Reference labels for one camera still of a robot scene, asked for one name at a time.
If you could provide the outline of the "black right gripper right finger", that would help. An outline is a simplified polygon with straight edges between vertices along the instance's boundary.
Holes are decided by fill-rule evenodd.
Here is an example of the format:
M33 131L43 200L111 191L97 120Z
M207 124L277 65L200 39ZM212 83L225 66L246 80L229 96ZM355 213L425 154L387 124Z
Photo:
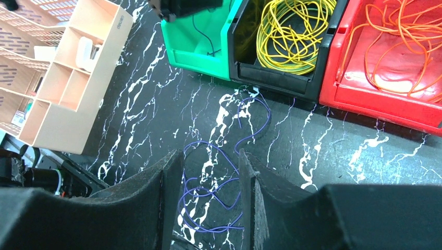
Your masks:
M239 153L244 249L441 249L441 186L308 192Z

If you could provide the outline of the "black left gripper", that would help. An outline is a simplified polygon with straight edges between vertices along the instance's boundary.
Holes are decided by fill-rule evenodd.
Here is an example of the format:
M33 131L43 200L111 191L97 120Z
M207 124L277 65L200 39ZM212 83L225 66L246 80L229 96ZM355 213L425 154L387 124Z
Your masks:
M223 0L148 0L148 4L162 20L174 22L177 18L221 7Z

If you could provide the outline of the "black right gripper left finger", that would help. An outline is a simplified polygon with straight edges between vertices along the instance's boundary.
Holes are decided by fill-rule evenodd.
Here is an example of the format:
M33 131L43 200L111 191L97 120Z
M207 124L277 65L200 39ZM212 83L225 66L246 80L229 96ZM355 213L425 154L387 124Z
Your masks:
M169 249L181 189L180 150L89 197L1 188L1 249Z

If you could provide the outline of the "green plastic bin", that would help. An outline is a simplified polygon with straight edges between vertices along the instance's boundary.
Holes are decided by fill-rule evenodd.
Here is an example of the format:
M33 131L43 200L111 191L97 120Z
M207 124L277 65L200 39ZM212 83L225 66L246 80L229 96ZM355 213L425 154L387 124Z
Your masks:
M242 1L223 1L221 7L162 20L161 29L170 65L230 80L228 30Z

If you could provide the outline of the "black plastic bin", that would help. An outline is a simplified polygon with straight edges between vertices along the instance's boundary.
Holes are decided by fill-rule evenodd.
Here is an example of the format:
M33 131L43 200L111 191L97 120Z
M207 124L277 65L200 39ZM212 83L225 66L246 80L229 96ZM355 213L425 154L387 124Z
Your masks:
M234 81L319 99L347 1L243 1L228 31Z

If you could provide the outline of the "peach plastic file rack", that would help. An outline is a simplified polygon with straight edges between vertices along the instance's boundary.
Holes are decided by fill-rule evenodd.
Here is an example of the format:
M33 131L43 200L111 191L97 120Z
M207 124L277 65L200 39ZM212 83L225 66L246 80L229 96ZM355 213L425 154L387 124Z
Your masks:
M1 4L1 131L81 154L133 24L111 1Z

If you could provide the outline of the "red plastic bin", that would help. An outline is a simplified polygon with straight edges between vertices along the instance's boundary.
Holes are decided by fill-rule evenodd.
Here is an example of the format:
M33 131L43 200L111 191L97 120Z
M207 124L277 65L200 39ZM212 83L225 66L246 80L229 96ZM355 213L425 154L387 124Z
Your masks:
M441 1L350 1L320 103L441 136Z

